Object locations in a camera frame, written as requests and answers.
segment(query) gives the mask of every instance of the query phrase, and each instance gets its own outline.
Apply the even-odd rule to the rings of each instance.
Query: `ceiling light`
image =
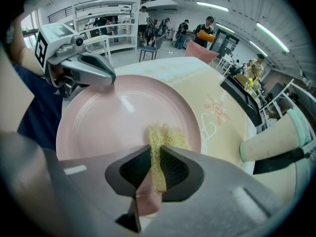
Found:
[[[258,49],[264,56],[268,56],[264,51],[262,51],[262,49],[260,47],[258,47],[254,42],[249,41],[250,44],[252,44],[256,49]]]
[[[257,27],[259,27],[261,30],[263,30],[266,34],[268,34],[271,38],[273,38],[285,52],[289,52],[290,50],[280,41],[273,33],[271,33],[267,28],[265,28],[263,25],[257,23]]]
[[[210,4],[210,3],[197,2],[197,4],[199,4],[199,5],[205,5],[205,6],[209,6],[209,7],[213,7],[213,8],[220,9],[220,10],[224,10],[224,11],[228,11],[227,8],[224,8],[224,7],[221,7],[221,6],[218,6],[218,5],[214,5],[214,4]]]
[[[233,30],[228,29],[228,28],[227,28],[227,27],[225,27],[225,26],[222,26],[222,25],[217,24],[217,23],[216,23],[216,25],[218,25],[219,27],[221,27],[221,28],[225,29],[226,31],[228,31],[228,32],[230,32],[230,33],[235,33]]]

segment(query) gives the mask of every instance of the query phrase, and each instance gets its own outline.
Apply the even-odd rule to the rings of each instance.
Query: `cup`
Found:
[[[274,157],[311,141],[307,120],[294,107],[273,126],[240,144],[242,161]]]

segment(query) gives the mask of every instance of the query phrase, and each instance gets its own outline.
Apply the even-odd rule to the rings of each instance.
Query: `pink plate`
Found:
[[[90,86],[70,103],[58,127],[57,156],[86,158],[147,145],[148,127],[165,123],[179,127],[192,151],[200,153],[197,119],[179,93],[149,77],[118,76],[114,86]],[[140,216],[159,210],[161,194],[155,192],[150,172],[136,200]]]

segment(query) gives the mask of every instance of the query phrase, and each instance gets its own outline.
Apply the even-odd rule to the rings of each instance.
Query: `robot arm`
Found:
[[[65,24],[40,27],[35,57],[47,82],[65,98],[79,85],[108,86],[116,79],[110,63],[101,55],[88,52],[83,38]],[[53,68],[58,65],[64,73],[55,79]]]

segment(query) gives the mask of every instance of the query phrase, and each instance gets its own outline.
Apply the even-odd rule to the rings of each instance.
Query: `blue shirt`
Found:
[[[45,79],[18,64],[13,66],[21,80],[34,94],[34,99],[18,127],[18,133],[35,140],[42,148],[56,151],[56,136],[63,98],[55,94],[57,89]]]

